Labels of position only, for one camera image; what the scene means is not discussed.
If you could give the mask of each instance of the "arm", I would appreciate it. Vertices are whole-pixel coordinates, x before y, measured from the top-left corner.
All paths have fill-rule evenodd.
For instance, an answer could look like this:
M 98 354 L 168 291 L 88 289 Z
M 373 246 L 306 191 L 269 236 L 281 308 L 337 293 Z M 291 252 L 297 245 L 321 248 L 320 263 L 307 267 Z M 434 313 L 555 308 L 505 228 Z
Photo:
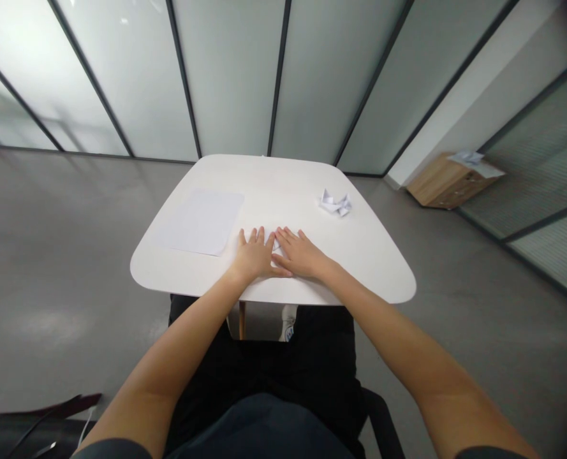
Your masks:
M 291 276 L 270 265 L 274 234 L 243 230 L 232 266 L 147 351 L 77 451 L 109 438 L 129 439 L 154 459 L 164 453 L 175 405 L 196 372 L 219 327 L 257 277 Z
M 315 277 L 340 299 L 383 361 L 418 404 L 436 453 L 454 458 L 471 446 L 497 446 L 528 458 L 532 447 L 498 411 L 466 371 L 434 339 L 326 257 L 300 230 L 277 229 L 290 271 Z

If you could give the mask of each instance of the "black chair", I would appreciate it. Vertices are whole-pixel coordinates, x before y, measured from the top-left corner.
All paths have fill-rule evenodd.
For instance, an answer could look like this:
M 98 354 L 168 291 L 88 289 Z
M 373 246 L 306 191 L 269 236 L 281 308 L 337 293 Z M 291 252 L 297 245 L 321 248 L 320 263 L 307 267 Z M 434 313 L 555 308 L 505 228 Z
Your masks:
M 380 395 L 366 388 L 362 388 L 362 392 L 364 393 L 368 418 L 371 420 L 381 457 L 383 459 L 404 459 L 402 445 L 400 445 L 400 440 L 385 400 Z

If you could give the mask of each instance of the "table leg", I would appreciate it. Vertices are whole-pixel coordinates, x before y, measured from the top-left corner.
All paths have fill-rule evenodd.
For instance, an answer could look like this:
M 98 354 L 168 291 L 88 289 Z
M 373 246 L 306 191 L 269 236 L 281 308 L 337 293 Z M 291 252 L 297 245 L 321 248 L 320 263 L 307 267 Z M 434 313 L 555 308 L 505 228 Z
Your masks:
M 239 340 L 245 339 L 245 302 L 239 302 Z

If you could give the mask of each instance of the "lap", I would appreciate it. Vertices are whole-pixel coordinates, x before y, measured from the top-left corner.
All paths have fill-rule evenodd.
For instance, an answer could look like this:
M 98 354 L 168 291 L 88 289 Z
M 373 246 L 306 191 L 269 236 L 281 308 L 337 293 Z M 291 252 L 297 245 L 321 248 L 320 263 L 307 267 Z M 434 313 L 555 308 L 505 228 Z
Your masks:
M 169 325 L 197 299 L 171 297 Z M 344 307 L 299 306 L 290 342 L 236 341 L 224 322 L 179 399 L 167 451 L 206 429 L 239 400 L 267 392 L 315 413 L 362 456 L 357 437 L 366 414 L 355 373 L 353 318 Z

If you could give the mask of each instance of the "white wall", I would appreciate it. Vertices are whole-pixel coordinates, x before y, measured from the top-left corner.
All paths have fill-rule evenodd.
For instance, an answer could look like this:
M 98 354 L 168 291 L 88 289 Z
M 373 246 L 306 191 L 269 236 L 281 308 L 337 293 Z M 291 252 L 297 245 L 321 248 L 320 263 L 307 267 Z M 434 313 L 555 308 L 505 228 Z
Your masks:
M 405 186 L 432 159 L 478 149 L 567 68 L 567 6 L 521 0 L 390 170 Z

